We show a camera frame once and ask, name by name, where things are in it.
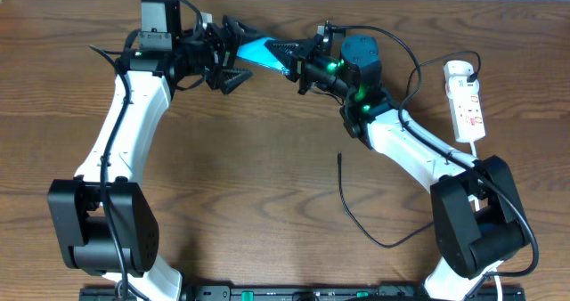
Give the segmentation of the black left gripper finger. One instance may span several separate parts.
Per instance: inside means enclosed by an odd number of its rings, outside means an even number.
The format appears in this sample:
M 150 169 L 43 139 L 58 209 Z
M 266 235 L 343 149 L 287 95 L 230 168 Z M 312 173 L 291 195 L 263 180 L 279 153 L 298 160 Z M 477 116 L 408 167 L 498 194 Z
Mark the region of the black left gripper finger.
M 250 27 L 245 23 L 227 15 L 223 17 L 223 25 L 238 43 L 251 43 L 258 39 L 268 37 L 264 31 Z
M 223 94 L 230 94 L 239 85 L 251 78 L 253 73 L 248 69 L 224 69 L 220 90 Z

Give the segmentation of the blue Galaxy smartphone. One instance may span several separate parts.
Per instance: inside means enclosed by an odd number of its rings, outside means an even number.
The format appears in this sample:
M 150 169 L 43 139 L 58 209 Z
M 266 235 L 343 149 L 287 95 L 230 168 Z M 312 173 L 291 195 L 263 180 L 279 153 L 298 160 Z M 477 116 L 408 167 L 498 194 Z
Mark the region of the blue Galaxy smartphone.
M 283 75 L 288 75 L 289 69 L 265 46 L 265 43 L 268 41 L 273 41 L 273 38 L 262 37 L 241 45 L 237 50 L 237 57 L 257 66 L 274 70 Z

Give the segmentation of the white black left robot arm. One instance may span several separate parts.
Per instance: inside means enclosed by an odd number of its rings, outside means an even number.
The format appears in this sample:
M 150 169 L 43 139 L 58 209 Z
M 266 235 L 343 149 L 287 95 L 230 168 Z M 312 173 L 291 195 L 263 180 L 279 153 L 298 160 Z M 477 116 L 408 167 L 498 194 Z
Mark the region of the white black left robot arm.
M 184 298 L 183 275 L 159 254 L 159 224 L 141 188 L 151 143 L 185 77 L 228 94 L 250 77 L 237 59 L 284 71 L 266 41 L 230 17 L 216 25 L 199 14 L 191 29 L 176 12 L 142 17 L 111 61 L 114 96 L 93 148 L 48 191 L 66 266 L 113 281 L 115 300 Z

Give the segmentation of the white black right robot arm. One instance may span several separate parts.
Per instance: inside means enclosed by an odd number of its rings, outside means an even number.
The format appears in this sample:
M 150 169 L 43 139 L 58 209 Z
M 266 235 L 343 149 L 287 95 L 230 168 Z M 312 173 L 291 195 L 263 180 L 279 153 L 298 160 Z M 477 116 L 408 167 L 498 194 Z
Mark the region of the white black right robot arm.
M 430 194 L 441 259 L 423 288 L 438 300 L 466 300 L 521 248 L 537 248 L 509 166 L 478 159 L 438 139 L 409 115 L 382 85 L 377 41 L 347 37 L 338 55 L 334 34 L 302 40 L 268 38 L 269 64 L 299 92 L 316 87 L 342 100 L 347 132 L 383 154 Z

